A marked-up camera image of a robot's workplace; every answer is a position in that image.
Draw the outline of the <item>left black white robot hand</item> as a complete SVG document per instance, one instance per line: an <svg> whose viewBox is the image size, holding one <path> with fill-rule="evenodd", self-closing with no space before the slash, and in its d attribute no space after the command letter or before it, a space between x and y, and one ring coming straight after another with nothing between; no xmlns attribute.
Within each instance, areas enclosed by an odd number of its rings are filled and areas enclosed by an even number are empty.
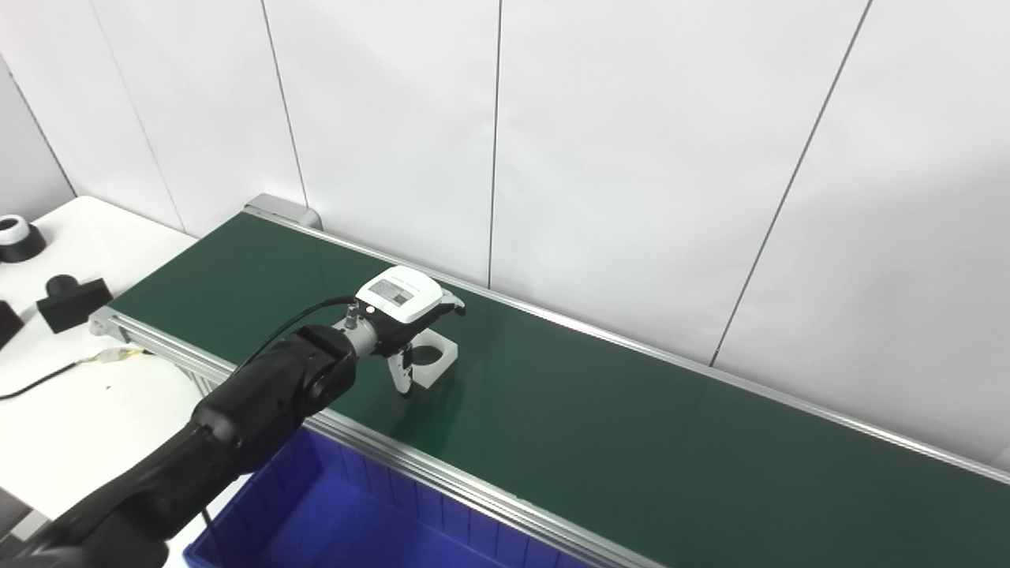
<svg viewBox="0 0 1010 568"><path fill-rule="evenodd" d="M458 359L458 344L432 326L466 305L439 282L419 270L393 266L365 283L354 295L343 323L356 354L387 361L394 388L409 397L417 386L432 388Z"/></svg>

